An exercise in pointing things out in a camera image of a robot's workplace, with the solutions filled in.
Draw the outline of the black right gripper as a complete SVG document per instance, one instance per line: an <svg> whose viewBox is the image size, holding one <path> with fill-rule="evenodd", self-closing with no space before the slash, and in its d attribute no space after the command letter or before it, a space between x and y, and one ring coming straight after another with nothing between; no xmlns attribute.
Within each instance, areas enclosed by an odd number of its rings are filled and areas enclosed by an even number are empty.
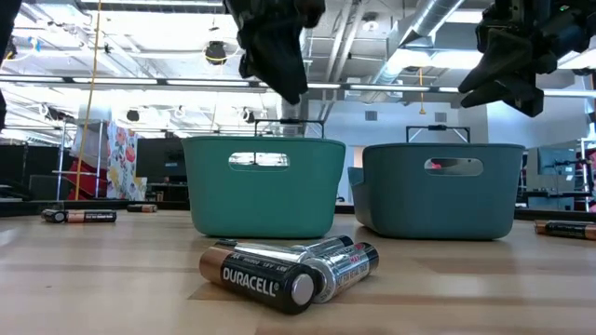
<svg viewBox="0 0 596 335"><path fill-rule="evenodd" d="M596 34L596 0L494 0L477 26L483 54L458 89L471 108L502 101L527 116L544 109L538 74L551 74Z"/></svg>

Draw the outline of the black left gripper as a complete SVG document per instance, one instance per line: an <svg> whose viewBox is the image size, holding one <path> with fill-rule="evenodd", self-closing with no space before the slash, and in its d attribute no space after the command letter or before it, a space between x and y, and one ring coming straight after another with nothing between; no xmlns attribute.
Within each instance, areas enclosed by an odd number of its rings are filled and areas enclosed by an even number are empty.
<svg viewBox="0 0 596 335"><path fill-rule="evenodd" d="M298 104L307 91L300 35L303 27L318 25L325 0L223 0L223 5L240 29L285 20L298 24L261 27L238 66L242 78L257 77L287 103Z"/></svg>

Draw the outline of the green plastic bin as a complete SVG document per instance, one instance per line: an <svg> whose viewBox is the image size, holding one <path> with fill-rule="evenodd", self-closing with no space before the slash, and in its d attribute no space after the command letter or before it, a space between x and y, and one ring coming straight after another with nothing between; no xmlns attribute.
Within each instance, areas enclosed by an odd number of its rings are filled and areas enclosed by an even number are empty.
<svg viewBox="0 0 596 335"><path fill-rule="evenodd" d="M306 239L332 226L345 145L316 138L182 141L195 228L216 237Z"/></svg>

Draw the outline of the dark teal plastic bin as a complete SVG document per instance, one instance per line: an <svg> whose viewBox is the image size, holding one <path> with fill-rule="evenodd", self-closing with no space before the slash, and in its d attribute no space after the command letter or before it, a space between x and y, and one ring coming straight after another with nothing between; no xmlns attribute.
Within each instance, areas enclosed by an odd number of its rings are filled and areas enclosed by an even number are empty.
<svg viewBox="0 0 596 335"><path fill-rule="evenodd" d="M348 178L357 220L398 239L495 240L514 220L524 148L503 143L388 143Z"/></svg>

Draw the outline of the grey monitor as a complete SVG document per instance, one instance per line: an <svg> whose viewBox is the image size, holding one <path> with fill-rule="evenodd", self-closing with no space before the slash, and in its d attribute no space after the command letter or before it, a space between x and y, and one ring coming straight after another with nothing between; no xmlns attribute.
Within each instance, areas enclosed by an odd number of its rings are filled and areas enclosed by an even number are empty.
<svg viewBox="0 0 596 335"><path fill-rule="evenodd" d="M537 173L539 175L569 175L576 173L574 149L538 148Z"/></svg>

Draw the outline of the white metal rack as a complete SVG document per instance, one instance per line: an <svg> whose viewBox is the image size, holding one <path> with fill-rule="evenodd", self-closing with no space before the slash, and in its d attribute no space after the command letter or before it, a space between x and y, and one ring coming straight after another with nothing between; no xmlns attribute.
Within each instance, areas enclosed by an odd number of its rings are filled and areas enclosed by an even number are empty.
<svg viewBox="0 0 596 335"><path fill-rule="evenodd" d="M596 180L594 175L596 160L592 157L596 153L596 147L590 149L591 144L596 144L596 140L590 140L588 138L579 140L583 191L586 193L584 196L586 212L590 212L592 203L596 201Z"/></svg>

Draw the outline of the black computer monitor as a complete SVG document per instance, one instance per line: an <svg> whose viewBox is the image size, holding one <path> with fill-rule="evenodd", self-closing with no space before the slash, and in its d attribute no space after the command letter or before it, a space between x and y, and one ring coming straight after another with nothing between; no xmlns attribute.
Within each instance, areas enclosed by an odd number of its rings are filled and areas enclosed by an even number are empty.
<svg viewBox="0 0 596 335"><path fill-rule="evenodd" d="M187 181L182 140L139 139L136 176L170 182Z"/></svg>

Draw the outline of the floral patterned cloth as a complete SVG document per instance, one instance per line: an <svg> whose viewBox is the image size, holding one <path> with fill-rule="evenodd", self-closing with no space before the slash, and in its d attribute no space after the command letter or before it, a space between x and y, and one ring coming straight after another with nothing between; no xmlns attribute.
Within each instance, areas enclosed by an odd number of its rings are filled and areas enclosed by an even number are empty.
<svg viewBox="0 0 596 335"><path fill-rule="evenodd" d="M107 139L107 197L144 201L147 179L136 176L138 135L112 122Z"/></svg>

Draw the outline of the silver Energizer AA battery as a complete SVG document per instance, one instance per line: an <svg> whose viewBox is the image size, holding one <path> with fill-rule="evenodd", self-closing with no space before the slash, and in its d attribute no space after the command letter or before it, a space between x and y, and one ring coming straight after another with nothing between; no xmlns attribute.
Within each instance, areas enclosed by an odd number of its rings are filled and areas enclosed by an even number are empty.
<svg viewBox="0 0 596 335"><path fill-rule="evenodd" d="M232 239L220 239L215 245L217 247L231 248L235 251L253 253L283 261L302 262L309 258L353 246L354 241L347 235L338 235L323 239L314 244L290 247L238 242Z"/></svg>
<svg viewBox="0 0 596 335"><path fill-rule="evenodd" d="M377 249L366 242L307 259L305 265L318 274L313 303L325 303L370 275L379 265Z"/></svg>

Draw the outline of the red object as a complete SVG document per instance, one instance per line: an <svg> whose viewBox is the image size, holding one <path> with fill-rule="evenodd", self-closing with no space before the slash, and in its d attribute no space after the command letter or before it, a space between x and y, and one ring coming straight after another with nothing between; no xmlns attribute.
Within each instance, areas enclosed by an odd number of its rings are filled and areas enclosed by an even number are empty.
<svg viewBox="0 0 596 335"><path fill-rule="evenodd" d="M97 169L85 162L81 164L81 175L79 178L79 187L76 187L76 172L78 161L75 160L68 169L69 174L66 174L68 182L71 184L71 189L67 196L68 200L75 200L75 193L79 192L79 200L90 200L95 197L105 197L107 195L107 170L100 169L100 177L97 177Z"/></svg>

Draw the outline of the silver metal rack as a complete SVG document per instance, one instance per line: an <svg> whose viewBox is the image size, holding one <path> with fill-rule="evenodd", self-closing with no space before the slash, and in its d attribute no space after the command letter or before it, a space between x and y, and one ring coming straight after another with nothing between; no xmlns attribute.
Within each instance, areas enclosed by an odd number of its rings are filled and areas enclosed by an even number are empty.
<svg viewBox="0 0 596 335"><path fill-rule="evenodd" d="M60 200L68 200L67 196L71 184L65 175L69 174L68 169L75 160L78 161L76 187L79 187L81 164L83 162L97 169L96 179L100 177L101 168L107 170L107 124L105 122L89 124L86 134L83 134L83 130L84 126L78 125L76 131L66 129L62 133L61 144L58 147L58 167L53 170L59 184L56 194ZM78 197L79 192L76 192L75 200Z"/></svg>

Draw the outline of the black partition panel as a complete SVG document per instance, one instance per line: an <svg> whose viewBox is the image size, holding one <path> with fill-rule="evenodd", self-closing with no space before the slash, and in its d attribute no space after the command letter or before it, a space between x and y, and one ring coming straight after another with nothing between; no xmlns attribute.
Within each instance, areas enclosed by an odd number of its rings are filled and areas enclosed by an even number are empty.
<svg viewBox="0 0 596 335"><path fill-rule="evenodd" d="M54 199L57 167L57 147L0 145L0 198Z"/></svg>

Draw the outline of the silver slanted ceiling duct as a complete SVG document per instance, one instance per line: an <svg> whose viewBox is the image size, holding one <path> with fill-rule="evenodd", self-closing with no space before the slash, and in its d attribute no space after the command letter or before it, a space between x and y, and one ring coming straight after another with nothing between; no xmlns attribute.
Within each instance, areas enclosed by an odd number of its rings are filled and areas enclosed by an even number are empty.
<svg viewBox="0 0 596 335"><path fill-rule="evenodd" d="M394 23L386 40L386 62L371 84L389 85L406 68L427 67L430 56L410 47L433 47L436 32L465 0L419 0L414 13Z"/></svg>

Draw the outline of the black aluminium table frame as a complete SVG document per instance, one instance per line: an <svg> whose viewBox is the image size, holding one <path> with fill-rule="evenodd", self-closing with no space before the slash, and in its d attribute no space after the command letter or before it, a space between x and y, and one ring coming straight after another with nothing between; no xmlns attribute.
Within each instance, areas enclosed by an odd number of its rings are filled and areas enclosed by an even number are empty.
<svg viewBox="0 0 596 335"><path fill-rule="evenodd" d="M126 209L137 205L126 200L84 200L84 201L0 201L0 217L33 216L46 208L58 209ZM557 220L596 222L596 213L583 211L553 211L516 208L514 219L518 221Z"/></svg>

